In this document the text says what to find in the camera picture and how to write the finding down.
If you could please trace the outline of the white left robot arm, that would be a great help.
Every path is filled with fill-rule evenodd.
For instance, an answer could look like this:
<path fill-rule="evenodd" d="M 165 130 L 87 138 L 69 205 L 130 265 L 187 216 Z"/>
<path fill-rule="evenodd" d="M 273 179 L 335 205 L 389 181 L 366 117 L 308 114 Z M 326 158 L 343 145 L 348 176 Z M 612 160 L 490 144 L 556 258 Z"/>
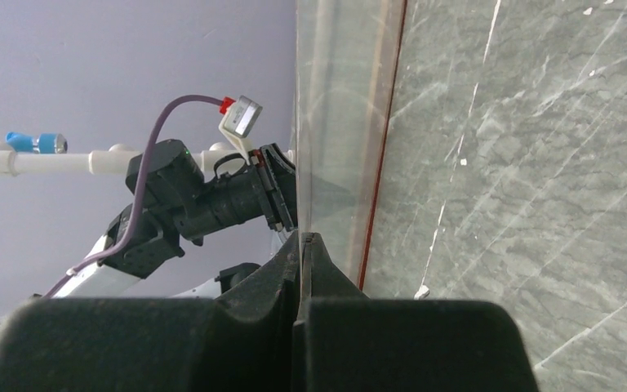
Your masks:
<path fill-rule="evenodd" d="M 241 160 L 236 172 L 205 180 L 183 142 L 157 143 L 145 192 L 114 218 L 84 261 L 46 293 L 47 298 L 114 296 L 148 278 L 165 261 L 182 257 L 182 238 L 196 246 L 208 234 L 263 216 L 273 231 L 298 226 L 296 167 L 276 144 L 245 155 L 228 153 L 213 170 Z"/>

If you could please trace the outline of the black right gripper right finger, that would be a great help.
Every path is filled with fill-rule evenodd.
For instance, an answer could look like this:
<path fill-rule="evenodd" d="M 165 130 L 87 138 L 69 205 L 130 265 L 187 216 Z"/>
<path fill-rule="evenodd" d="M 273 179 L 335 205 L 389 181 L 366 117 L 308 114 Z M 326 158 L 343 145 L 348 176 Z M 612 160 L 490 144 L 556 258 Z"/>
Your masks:
<path fill-rule="evenodd" d="M 294 391 L 536 391 L 520 331 L 475 300 L 364 295 L 317 233 L 300 236 Z"/>

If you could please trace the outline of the clear acrylic sheet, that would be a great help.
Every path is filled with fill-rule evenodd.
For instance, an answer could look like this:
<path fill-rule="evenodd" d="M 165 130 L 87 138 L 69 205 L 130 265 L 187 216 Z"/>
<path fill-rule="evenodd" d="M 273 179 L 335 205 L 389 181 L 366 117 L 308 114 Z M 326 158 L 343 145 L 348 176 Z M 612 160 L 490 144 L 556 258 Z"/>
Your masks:
<path fill-rule="evenodd" d="M 300 1 L 296 6 L 299 227 L 321 234 L 348 278 L 349 236 L 360 197 L 358 137 L 367 112 L 381 2 Z"/>

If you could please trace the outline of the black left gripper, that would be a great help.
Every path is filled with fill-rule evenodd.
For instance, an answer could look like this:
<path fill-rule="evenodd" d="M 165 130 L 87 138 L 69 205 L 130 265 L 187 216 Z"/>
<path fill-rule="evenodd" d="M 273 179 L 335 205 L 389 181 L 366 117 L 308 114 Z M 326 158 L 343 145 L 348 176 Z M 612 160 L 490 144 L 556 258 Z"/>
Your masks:
<path fill-rule="evenodd" d="M 252 150 L 249 159 L 234 174 L 200 185 L 184 210 L 175 213 L 181 237 L 202 241 L 259 216 L 274 231 L 298 228 L 295 165 L 276 144 Z"/>

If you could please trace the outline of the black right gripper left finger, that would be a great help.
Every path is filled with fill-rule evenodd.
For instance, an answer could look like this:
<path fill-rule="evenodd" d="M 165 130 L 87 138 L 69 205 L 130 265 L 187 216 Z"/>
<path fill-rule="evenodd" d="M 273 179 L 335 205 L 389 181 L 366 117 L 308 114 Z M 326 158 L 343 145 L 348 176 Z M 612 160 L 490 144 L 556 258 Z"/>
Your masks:
<path fill-rule="evenodd" d="M 0 328 L 0 391 L 288 391 L 299 239 L 216 299 L 32 300 Z"/>

